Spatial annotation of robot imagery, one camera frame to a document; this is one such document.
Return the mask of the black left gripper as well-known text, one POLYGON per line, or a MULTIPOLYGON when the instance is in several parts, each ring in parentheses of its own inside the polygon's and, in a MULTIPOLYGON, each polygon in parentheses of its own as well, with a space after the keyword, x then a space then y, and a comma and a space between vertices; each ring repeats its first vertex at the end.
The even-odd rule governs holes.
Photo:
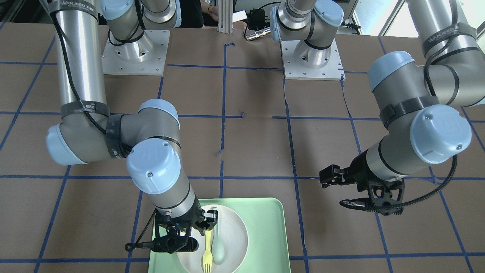
POLYGON ((385 181, 377 177, 366 162, 363 152, 351 162, 350 166, 342 169, 338 165, 330 165, 320 171, 322 188, 330 185, 356 184, 358 192, 366 191, 367 198, 341 200, 339 205, 347 209, 378 212, 387 215, 400 215, 405 183, 400 179, 385 181))

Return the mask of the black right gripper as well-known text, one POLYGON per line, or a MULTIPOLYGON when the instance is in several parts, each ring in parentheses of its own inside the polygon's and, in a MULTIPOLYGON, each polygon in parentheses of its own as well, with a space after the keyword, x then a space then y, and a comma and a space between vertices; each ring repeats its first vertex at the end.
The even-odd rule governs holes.
POLYGON ((173 254, 175 252, 196 251, 199 248, 199 243, 194 237, 191 237, 192 228, 195 228, 204 236, 205 232, 213 230, 218 222, 218 211, 205 211, 201 208, 198 200, 194 202, 188 212, 180 217, 171 217, 156 209, 154 213, 154 227, 162 227, 167 233, 161 236, 159 231, 155 232, 151 250, 158 253, 173 254))

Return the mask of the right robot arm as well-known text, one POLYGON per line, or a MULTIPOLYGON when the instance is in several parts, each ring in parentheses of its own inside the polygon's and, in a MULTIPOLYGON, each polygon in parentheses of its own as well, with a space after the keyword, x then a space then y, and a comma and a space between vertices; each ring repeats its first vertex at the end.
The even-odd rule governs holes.
POLYGON ((155 238, 128 243, 153 252, 194 252, 193 230, 209 235, 217 212, 205 211, 181 160, 180 121, 162 99, 144 102, 137 113, 111 115, 106 102, 95 0, 42 0, 58 38, 62 123, 47 131, 47 150, 60 165, 125 158, 128 172, 155 209, 155 238))

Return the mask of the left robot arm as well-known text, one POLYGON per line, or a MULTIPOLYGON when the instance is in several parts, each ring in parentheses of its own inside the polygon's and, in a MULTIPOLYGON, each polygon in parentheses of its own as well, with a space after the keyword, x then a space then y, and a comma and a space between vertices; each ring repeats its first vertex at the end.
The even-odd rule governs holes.
POLYGON ((409 0, 411 17, 426 64, 418 66, 405 51, 377 59, 369 84, 388 135, 342 169, 320 171, 322 188, 356 184, 367 198, 342 200, 347 209, 402 213, 440 192, 454 176, 457 154, 471 143, 467 120, 456 107, 484 104, 484 53, 477 31, 468 24, 457 0, 409 0), (404 177, 452 158, 452 167, 435 190, 402 202, 404 177))

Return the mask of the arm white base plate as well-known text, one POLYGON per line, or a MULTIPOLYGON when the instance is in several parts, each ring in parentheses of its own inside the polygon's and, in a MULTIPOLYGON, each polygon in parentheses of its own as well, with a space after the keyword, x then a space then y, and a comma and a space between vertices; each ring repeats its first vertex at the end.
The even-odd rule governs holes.
POLYGON ((345 80, 346 76, 336 41, 324 50, 308 46, 305 41, 281 41, 286 79, 292 80, 345 80))

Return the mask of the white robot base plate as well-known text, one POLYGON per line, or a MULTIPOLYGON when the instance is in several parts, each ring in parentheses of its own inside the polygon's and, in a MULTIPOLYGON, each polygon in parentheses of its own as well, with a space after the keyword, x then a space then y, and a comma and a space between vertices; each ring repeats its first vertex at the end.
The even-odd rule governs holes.
POLYGON ((112 45, 102 54, 102 70, 109 75, 163 75, 170 31, 148 30, 135 42, 112 45))

